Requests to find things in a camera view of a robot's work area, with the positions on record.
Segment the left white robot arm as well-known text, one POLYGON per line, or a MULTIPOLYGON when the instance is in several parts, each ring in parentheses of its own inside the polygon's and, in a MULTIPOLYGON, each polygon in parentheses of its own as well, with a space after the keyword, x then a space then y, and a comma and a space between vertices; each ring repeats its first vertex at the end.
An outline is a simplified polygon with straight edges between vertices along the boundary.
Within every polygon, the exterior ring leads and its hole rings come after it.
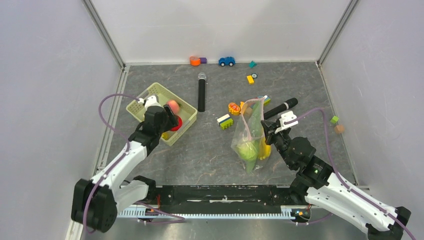
POLYGON ((157 190, 142 177, 121 186, 131 171, 157 147, 164 132, 178 121, 171 108, 154 104, 146 109, 144 121, 130 135, 122 151, 91 179, 80 179, 74 186, 71 219, 85 227, 107 232, 124 209, 142 200, 153 203, 157 190))

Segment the clear polka dot zip bag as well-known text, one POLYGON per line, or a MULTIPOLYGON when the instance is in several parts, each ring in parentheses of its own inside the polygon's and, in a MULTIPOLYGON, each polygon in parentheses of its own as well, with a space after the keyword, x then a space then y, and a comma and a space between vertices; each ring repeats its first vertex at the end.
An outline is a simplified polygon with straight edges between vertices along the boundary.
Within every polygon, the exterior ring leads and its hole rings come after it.
POLYGON ((262 168, 271 155, 272 148, 266 144, 261 121, 264 120, 265 102, 268 96, 249 99, 240 105, 238 122, 231 148, 243 161, 247 174, 262 168))

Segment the red tomato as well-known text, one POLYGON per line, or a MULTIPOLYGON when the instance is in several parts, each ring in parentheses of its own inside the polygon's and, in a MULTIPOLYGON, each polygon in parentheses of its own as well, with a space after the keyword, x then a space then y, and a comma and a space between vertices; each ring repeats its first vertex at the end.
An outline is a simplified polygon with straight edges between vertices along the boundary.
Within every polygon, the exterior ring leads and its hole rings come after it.
POLYGON ((180 116, 177 115, 176 120, 177 120, 177 125, 170 129, 171 132, 176 132, 183 126, 183 120, 181 119, 180 116))

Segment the long green cucumber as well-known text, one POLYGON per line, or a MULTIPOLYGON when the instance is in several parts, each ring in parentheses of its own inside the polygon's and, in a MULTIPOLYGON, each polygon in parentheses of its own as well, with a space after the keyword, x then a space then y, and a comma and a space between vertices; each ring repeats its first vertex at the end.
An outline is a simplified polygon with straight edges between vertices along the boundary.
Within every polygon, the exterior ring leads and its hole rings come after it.
MULTIPOLYGON (((263 103, 261 100, 250 101, 246 103, 246 108, 244 111, 244 119, 246 120, 248 132, 250 133, 251 140, 248 142, 253 142, 257 146, 259 153, 259 143, 263 137, 263 127, 261 125, 261 120, 263 118, 263 103)), ((246 172, 251 173, 255 167, 258 156, 255 161, 246 162, 246 172)))

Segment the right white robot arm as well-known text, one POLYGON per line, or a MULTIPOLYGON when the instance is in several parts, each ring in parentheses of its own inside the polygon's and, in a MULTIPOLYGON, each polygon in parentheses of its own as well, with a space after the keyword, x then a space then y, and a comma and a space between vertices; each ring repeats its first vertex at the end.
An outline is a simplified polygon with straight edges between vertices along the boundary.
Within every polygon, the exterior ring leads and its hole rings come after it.
POLYGON ((368 195, 315 156, 306 137, 289 136, 290 128, 279 130, 278 122, 261 121, 265 143, 275 146, 287 167, 296 171, 289 187, 289 199, 323 208, 349 222, 369 240, 400 240, 411 211, 392 207, 368 195))

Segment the yellow banana bunch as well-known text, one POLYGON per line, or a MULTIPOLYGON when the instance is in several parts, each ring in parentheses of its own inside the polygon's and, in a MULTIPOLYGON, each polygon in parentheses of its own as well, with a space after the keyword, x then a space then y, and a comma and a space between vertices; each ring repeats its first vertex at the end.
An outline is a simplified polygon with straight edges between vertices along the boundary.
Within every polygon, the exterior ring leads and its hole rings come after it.
POLYGON ((262 137, 259 141, 258 155, 257 158, 259 160, 266 160, 271 154, 271 146, 266 144, 266 138, 262 137))

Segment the red peach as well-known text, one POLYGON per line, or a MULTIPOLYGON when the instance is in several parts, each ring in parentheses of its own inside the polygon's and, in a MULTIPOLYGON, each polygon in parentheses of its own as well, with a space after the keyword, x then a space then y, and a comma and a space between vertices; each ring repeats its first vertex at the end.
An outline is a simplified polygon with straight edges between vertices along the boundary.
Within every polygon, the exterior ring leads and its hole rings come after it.
POLYGON ((178 104, 177 101, 175 101, 175 100, 169 100, 166 104, 169 106, 169 108, 171 109, 171 111, 175 115, 178 115, 179 114, 181 108, 180 108, 180 105, 178 104))

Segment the green cabbage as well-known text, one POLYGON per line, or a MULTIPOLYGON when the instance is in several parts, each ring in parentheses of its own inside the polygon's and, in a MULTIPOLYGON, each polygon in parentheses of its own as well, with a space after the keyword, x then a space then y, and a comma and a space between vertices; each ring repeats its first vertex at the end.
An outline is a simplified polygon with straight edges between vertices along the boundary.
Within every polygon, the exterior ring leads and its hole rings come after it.
POLYGON ((245 162, 253 162, 257 159, 258 149, 253 142, 243 142, 236 145, 236 152, 245 162))

